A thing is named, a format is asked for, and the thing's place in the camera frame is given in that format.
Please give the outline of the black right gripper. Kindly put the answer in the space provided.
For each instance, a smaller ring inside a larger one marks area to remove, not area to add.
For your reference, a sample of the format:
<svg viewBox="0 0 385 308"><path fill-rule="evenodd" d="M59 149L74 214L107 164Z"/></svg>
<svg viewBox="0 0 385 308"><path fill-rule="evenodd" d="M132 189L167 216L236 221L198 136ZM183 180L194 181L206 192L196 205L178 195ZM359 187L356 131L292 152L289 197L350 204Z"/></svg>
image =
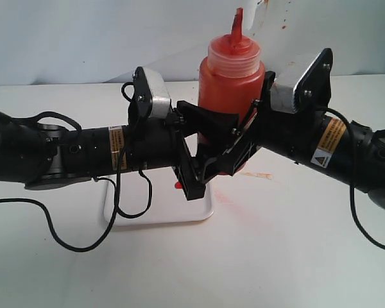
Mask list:
<svg viewBox="0 0 385 308"><path fill-rule="evenodd" d="M266 148L276 154L317 171L323 169L311 162L322 136L324 104L311 106L297 114L286 114L271 109L270 89L275 80L273 71L266 72L257 113L241 130L237 144L228 153L231 158L230 175L237 173L259 149Z"/></svg>

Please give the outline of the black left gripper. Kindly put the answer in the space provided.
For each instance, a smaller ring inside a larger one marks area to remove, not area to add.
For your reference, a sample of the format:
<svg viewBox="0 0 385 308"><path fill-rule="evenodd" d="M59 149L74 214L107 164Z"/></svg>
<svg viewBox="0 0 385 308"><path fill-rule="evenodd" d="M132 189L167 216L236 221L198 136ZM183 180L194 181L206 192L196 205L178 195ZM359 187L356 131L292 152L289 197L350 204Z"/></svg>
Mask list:
<svg viewBox="0 0 385 308"><path fill-rule="evenodd" d="M194 170L183 132L185 136L199 133L210 145L222 148L230 144L239 115L214 112L186 101L178 101L176 110L169 107L162 117L153 117L140 103L130 103L126 170L171 167L186 199L198 200L205 196L205 184L216 176L230 175L231 158L228 153L198 150L195 156L198 166Z"/></svg>

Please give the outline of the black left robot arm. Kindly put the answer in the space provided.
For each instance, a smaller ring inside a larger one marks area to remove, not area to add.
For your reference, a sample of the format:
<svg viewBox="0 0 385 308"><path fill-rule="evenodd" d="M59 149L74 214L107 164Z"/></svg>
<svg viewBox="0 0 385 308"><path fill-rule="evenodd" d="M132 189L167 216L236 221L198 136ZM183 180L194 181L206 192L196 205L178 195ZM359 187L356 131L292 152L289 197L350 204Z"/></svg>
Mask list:
<svg viewBox="0 0 385 308"><path fill-rule="evenodd" d="M82 128L57 112L12 117L0 112L0 182L27 190L48 190L101 176L170 167L188 200L205 193L203 160L193 157L185 138L200 133L223 151L231 143L238 116L179 101L162 117L128 109L122 126Z"/></svg>

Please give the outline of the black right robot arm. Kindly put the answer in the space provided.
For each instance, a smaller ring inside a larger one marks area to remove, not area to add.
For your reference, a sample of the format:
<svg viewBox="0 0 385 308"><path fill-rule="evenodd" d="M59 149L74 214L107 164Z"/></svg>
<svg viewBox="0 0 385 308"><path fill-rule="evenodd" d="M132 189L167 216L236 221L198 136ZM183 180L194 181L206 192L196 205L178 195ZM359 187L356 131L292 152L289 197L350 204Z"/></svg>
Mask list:
<svg viewBox="0 0 385 308"><path fill-rule="evenodd" d="M312 93L317 101L294 114L273 109L273 78L268 71L256 116L237 144L219 163L222 173L233 175L259 148L348 184L350 190L366 193L385 210L385 130L372 131L348 122L328 107L329 75Z"/></svg>

